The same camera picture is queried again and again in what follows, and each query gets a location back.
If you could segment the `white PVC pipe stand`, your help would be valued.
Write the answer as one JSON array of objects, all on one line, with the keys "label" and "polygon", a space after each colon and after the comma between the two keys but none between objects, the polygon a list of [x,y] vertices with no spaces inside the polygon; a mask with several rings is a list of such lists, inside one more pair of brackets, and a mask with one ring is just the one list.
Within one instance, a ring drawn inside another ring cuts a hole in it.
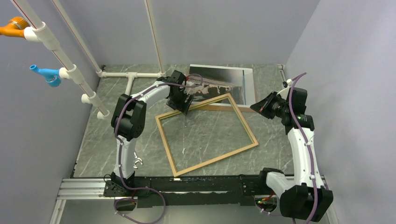
[{"label": "white PVC pipe stand", "polygon": [[[102,120],[110,119],[110,111],[103,105],[101,99],[97,93],[89,86],[86,82],[84,75],[79,70],[79,68],[73,64],[72,60],[66,55],[64,50],[61,48],[60,42],[55,37],[55,35],[50,30],[49,26],[43,22],[38,15],[35,13],[33,8],[26,0],[13,0],[11,1],[17,10],[24,17],[24,22],[18,23],[14,22],[14,25],[18,28],[18,32],[23,33],[24,39],[30,42],[41,43],[51,51],[57,60],[62,64],[59,69],[59,76],[62,79],[71,79],[75,84],[77,84],[84,94],[81,97],[81,102],[91,104],[98,109],[97,118]],[[160,71],[158,73],[139,73],[139,72],[103,72],[99,65],[94,60],[92,54],[88,50],[84,41],[81,39],[75,26],[72,24],[70,18],[66,14],[62,5],[59,1],[52,1],[57,8],[58,12],[63,17],[67,26],[70,28],[72,34],[75,36],[76,40],[85,51],[90,62],[93,64],[94,69],[99,77],[126,77],[128,78],[127,88],[125,93],[130,93],[133,80],[138,77],[149,77],[158,78],[165,75],[163,71],[163,66],[160,66]]]}]

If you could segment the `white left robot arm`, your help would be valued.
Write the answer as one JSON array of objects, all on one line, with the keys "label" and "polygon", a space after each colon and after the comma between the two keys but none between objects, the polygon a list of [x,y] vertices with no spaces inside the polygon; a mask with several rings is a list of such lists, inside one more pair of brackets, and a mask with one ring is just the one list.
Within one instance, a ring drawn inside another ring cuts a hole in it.
[{"label": "white left robot arm", "polygon": [[139,93],[122,94],[118,98],[111,119],[117,142],[116,165],[111,173],[111,181],[116,184],[115,188],[122,196],[133,192],[137,164],[143,163],[137,156],[135,147],[145,127],[147,109],[166,99],[168,107],[187,114],[194,99],[191,89],[203,83],[200,81],[195,84],[190,81],[190,77],[175,70],[171,76],[158,78]]}]

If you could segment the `landscape photo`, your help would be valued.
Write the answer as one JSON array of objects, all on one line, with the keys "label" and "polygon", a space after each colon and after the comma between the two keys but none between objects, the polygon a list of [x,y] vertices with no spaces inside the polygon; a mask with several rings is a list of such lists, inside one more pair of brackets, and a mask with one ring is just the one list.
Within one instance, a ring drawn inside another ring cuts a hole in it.
[{"label": "landscape photo", "polygon": [[193,103],[202,102],[223,94],[230,94],[242,112],[252,112],[256,103],[252,68],[190,64],[189,74],[199,74],[203,83],[191,91]]}]

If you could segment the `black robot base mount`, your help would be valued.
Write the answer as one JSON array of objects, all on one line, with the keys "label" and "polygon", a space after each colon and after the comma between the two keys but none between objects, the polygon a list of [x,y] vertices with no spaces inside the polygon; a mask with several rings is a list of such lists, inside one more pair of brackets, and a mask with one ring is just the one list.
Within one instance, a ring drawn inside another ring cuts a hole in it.
[{"label": "black robot base mount", "polygon": [[137,176],[133,187],[126,189],[107,180],[104,197],[133,197],[138,208],[177,205],[237,204],[254,206],[256,201],[268,197],[272,190],[264,185],[258,175],[214,176]]}]

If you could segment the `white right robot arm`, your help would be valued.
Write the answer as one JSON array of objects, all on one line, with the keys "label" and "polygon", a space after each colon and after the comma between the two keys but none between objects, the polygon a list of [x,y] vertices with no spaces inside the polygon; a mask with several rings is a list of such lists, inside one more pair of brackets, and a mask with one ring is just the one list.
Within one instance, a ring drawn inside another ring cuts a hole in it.
[{"label": "white right robot arm", "polygon": [[314,150],[313,117],[305,114],[307,90],[288,89],[285,96],[272,92],[250,108],[284,125],[292,149],[294,182],[287,180],[283,171],[263,168],[257,179],[260,192],[271,191],[277,196],[283,217],[319,222],[333,202],[333,192],[326,189],[318,170]]}]

